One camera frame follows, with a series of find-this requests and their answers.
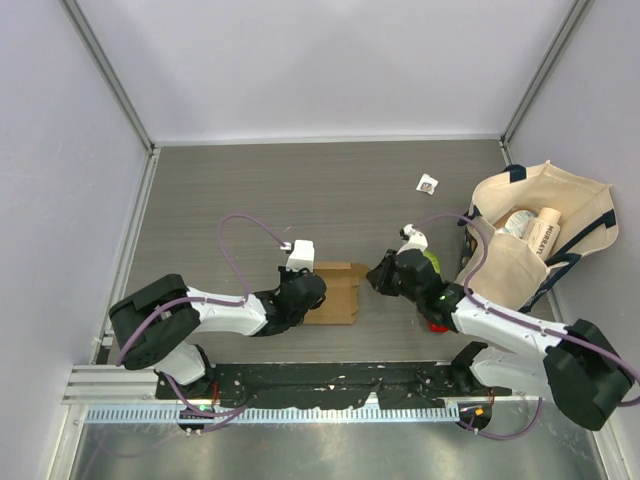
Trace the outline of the brown cardboard paper box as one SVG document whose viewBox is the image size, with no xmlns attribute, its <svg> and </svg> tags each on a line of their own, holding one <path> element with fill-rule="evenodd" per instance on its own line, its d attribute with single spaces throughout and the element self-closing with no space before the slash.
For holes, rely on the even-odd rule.
<svg viewBox="0 0 640 480">
<path fill-rule="evenodd" d="M 326 284 L 322 305 L 310 310 L 304 325 L 352 325 L 359 311 L 359 287 L 369 267 L 361 263 L 317 262 L 314 273 Z"/>
</svg>

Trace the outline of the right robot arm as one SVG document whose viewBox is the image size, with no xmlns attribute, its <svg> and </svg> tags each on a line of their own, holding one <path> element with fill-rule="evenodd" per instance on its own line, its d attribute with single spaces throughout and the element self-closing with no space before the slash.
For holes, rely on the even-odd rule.
<svg viewBox="0 0 640 480">
<path fill-rule="evenodd" d="M 591 431 L 600 430 L 617 408 L 639 403 L 626 397 L 638 372 L 591 322 L 565 325 L 496 305 L 442 280 L 418 249 L 387 251 L 366 279 L 382 295 L 409 300 L 432 323 L 485 341 L 471 360 L 451 371 L 462 394 L 484 386 L 527 393 L 554 403 Z"/>
</svg>

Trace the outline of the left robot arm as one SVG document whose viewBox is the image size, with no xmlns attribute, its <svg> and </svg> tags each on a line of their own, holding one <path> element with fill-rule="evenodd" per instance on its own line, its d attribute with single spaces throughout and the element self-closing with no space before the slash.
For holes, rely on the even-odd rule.
<svg viewBox="0 0 640 480">
<path fill-rule="evenodd" d="M 212 294 L 168 274 L 125 297 L 109 310 L 127 370 L 152 368 L 172 378 L 190 398 L 205 397 L 213 385 L 210 362 L 187 342 L 193 333 L 234 333 L 246 337 L 281 334 L 303 323 L 325 300 L 324 280 L 308 269 L 280 269 L 280 284 L 247 296 Z"/>
</svg>

